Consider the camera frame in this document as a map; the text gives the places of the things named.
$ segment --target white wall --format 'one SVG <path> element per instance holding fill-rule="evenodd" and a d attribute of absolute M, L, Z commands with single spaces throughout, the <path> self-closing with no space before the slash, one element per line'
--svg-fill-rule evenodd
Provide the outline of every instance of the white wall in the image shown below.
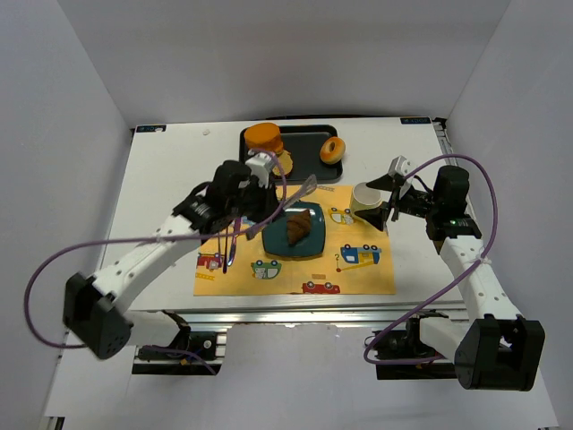
<path fill-rule="evenodd" d="M 129 125 L 447 116 L 509 0 L 59 0 Z"/>
<path fill-rule="evenodd" d="M 494 268 L 512 300 L 542 321 L 542 369 L 556 415 L 573 428 L 573 4 L 512 1 L 448 121 L 454 148 L 477 157 L 500 202 Z M 485 230 L 483 182 L 472 199 Z"/>
<path fill-rule="evenodd" d="M 4 0 L 0 12 L 0 417 L 35 429 L 57 351 L 22 315 L 28 277 L 65 245 L 103 236 L 129 131 L 56 0 Z M 64 282 L 93 269 L 93 252 L 65 257 L 34 291 L 34 321 L 63 338 Z"/>

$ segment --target cartoon car illustration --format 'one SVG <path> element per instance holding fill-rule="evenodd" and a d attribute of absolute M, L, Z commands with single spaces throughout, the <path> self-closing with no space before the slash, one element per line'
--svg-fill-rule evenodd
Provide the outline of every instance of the cartoon car illustration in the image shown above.
<path fill-rule="evenodd" d="M 219 253 L 201 254 L 197 256 L 197 267 L 206 267 L 209 271 L 214 271 L 223 267 L 223 259 Z"/>
<path fill-rule="evenodd" d="M 338 264 L 340 255 L 345 263 L 343 267 L 340 267 Z M 337 271 L 348 271 L 350 269 L 358 269 L 359 267 L 378 264 L 380 262 L 381 250 L 376 245 L 352 247 L 346 244 L 340 248 L 340 255 L 336 254 Z"/>
<path fill-rule="evenodd" d="M 340 286 L 331 282 L 315 284 L 311 280 L 303 284 L 303 292 L 309 294 L 340 294 Z"/>
<path fill-rule="evenodd" d="M 257 260 L 251 263 L 251 267 L 252 276 L 257 280 L 272 280 L 278 276 L 283 266 L 277 260 L 272 260 L 271 262 Z"/>
<path fill-rule="evenodd" d="M 344 209 L 343 211 L 339 211 L 337 208 L 330 208 L 329 209 L 330 218 L 336 222 L 337 224 L 354 224 L 355 219 L 352 218 L 349 209 Z"/>

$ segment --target red cartoon car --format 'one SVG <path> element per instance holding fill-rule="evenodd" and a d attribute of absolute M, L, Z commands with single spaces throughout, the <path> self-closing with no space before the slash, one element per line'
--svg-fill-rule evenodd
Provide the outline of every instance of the red cartoon car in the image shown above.
<path fill-rule="evenodd" d="M 310 294 L 340 294 L 340 286 L 330 282 L 315 284 L 311 280 L 303 284 L 303 292 Z"/>
<path fill-rule="evenodd" d="M 223 259 L 219 253 L 214 254 L 201 254 L 197 257 L 197 267 L 206 267 L 210 271 L 214 271 L 223 266 Z"/>

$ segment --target croissant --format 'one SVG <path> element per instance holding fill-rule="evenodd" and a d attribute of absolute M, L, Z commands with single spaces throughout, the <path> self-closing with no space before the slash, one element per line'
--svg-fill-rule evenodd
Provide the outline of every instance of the croissant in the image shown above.
<path fill-rule="evenodd" d="M 311 212 L 297 212 L 286 220 L 286 235 L 288 244 L 295 245 L 303 237 L 307 237 L 311 232 Z"/>

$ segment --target white mug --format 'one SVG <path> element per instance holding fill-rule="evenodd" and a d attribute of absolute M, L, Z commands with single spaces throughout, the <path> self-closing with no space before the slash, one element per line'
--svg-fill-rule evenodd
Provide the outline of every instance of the white mug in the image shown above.
<path fill-rule="evenodd" d="M 352 193 L 350 197 L 350 212 L 355 219 L 359 219 L 362 222 L 363 219 L 356 217 L 356 211 L 364 211 L 366 209 L 375 209 L 382 205 L 382 192 L 380 190 L 375 190 L 366 186 L 365 182 L 356 184 L 352 188 Z"/>

